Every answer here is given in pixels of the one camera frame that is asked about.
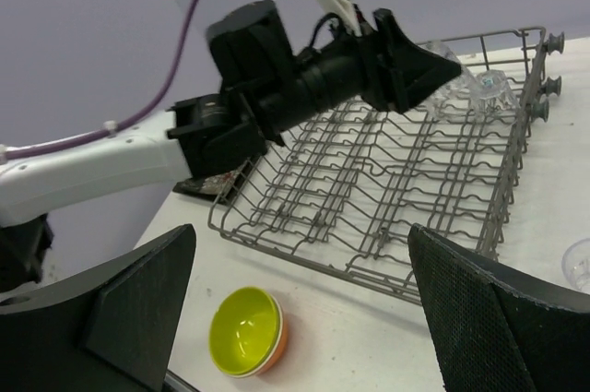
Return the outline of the orange bowl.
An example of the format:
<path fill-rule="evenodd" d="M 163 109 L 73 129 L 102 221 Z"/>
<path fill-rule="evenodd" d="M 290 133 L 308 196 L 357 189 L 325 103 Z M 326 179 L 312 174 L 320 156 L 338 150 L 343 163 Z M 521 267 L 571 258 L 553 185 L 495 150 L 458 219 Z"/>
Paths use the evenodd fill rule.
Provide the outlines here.
<path fill-rule="evenodd" d="M 281 358 L 288 345 L 289 340 L 289 324 L 285 316 L 284 310 L 277 298 L 269 293 L 278 315 L 278 331 L 275 338 L 272 350 L 265 356 L 265 358 L 257 364 L 257 366 L 245 374 L 234 375 L 233 378 L 242 379 L 252 376 L 264 374 L 270 370 Z"/>

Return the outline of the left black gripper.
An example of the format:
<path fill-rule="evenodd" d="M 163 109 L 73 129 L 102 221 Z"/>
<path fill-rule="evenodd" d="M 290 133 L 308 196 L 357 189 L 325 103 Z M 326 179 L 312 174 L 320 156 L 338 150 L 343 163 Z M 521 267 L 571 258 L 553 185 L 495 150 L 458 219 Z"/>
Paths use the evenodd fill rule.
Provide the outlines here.
<path fill-rule="evenodd" d="M 458 78 L 462 67 L 412 42 L 391 10 L 373 13 L 375 32 L 343 36 L 276 64 L 277 83 L 257 95 L 265 134 L 281 134 L 361 96 L 380 112 L 406 113 Z"/>

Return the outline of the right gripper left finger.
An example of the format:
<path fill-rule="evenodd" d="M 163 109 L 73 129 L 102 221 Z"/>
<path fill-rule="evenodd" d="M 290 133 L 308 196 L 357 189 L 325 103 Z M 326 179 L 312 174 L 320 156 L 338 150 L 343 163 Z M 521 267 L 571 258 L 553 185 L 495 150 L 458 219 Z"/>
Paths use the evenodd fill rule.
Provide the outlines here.
<path fill-rule="evenodd" d="M 184 224 L 1 303 L 4 391 L 166 391 L 195 258 Z"/>

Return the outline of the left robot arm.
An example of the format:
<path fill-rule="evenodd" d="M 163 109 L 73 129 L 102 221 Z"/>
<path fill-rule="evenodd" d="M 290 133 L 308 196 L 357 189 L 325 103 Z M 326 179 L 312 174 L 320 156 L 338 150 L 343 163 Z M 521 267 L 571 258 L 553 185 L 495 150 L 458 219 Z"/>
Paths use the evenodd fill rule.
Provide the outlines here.
<path fill-rule="evenodd" d="M 391 11 L 355 17 L 321 49 L 291 50 L 276 4 L 242 6 L 206 32 L 221 76 L 217 93 L 175 103 L 89 143 L 47 146 L 1 164 L 1 289 L 42 278 L 58 208 L 161 182 L 238 169 L 282 146 L 283 134 L 359 97 L 374 110 L 406 113 L 461 73 L 460 65 L 413 43 Z"/>

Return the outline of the black floral square plate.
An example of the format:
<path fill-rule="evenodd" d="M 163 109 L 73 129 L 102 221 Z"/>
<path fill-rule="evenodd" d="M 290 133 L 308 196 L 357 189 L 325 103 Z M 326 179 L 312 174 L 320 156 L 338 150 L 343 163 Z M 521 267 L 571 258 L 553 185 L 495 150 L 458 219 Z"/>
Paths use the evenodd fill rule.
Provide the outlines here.
<path fill-rule="evenodd" d="M 221 204 L 227 204 L 236 197 L 250 171 L 250 166 L 242 166 L 236 171 L 226 172 L 206 179 L 184 180 L 177 183 L 172 192 L 211 202 L 219 198 Z"/>

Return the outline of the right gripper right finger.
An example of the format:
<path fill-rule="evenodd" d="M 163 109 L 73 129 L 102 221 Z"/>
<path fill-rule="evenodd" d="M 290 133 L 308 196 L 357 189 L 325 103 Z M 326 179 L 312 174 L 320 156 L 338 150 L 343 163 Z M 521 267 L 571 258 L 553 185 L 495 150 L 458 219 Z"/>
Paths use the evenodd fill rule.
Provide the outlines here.
<path fill-rule="evenodd" d="M 586 391 L 589 296 L 414 224 L 413 273 L 448 391 Z"/>

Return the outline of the yellow-green bowl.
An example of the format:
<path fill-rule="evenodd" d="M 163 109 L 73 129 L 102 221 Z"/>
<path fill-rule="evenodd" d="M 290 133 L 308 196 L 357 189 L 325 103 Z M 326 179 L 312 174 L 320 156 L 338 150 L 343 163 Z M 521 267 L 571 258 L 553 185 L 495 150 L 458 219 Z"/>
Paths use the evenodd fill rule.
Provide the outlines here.
<path fill-rule="evenodd" d="M 277 309 L 269 292 L 240 288 L 213 315 L 208 334 L 210 357 L 229 377 L 245 374 L 272 350 L 277 331 Z"/>

